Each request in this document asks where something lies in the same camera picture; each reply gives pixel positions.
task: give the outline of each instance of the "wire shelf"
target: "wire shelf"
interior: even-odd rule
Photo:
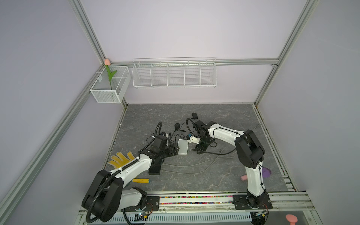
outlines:
[[[98,103],[121,103],[131,80],[129,69],[127,66],[109,66],[109,69],[117,70],[111,82],[104,67],[90,91]]]
[[[217,71],[215,58],[194,58],[178,61],[151,59],[151,63],[134,60],[132,71],[135,88],[157,87],[215,87]]]

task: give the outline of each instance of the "white wire rack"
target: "white wire rack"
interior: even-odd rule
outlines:
[[[134,60],[132,71],[135,88],[156,87],[215,87],[217,71],[215,59],[147,59]]]
[[[90,91],[98,103],[121,103],[131,76],[127,66],[109,66],[111,72],[117,70],[109,82],[105,67],[92,85]]]

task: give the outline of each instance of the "yellow handle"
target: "yellow handle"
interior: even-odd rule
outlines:
[[[142,184],[150,183],[150,179],[133,179],[132,181],[136,182],[136,183],[142,183]]]

